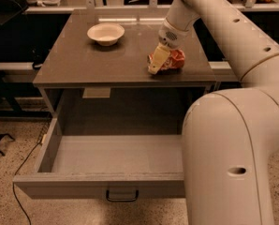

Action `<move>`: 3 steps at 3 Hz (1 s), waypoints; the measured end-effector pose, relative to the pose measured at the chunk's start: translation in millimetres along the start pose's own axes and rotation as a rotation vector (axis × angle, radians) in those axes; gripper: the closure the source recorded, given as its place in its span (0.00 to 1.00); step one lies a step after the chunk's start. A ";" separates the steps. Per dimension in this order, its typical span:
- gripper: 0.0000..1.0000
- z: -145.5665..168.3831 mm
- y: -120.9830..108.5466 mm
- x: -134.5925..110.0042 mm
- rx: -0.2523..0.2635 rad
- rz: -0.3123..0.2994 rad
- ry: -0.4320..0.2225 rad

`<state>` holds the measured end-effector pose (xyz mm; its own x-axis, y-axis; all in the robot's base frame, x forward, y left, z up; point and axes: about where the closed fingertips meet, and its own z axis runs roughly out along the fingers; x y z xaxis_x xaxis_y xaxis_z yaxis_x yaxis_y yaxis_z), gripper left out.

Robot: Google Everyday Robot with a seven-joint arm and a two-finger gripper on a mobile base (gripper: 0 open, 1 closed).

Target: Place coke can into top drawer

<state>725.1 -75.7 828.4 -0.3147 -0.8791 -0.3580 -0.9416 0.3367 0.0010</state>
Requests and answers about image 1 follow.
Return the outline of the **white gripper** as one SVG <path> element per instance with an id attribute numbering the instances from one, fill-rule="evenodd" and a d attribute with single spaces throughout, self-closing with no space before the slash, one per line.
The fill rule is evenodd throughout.
<path id="1" fill-rule="evenodd" d="M 151 74 L 156 74 L 170 56 L 170 50 L 176 50 L 181 47 L 188 36 L 189 31 L 183 31 L 172 26 L 165 19 L 158 31 L 159 44 L 153 53 L 153 59 L 148 66 Z"/>

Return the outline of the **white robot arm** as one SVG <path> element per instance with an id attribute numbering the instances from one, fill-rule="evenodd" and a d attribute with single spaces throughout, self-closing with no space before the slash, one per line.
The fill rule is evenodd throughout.
<path id="1" fill-rule="evenodd" d="M 241 83 L 196 100 L 183 124 L 189 225 L 274 225 L 268 160 L 279 150 L 279 44 L 227 0 L 174 0 L 148 66 L 157 73 L 202 19 Z"/>

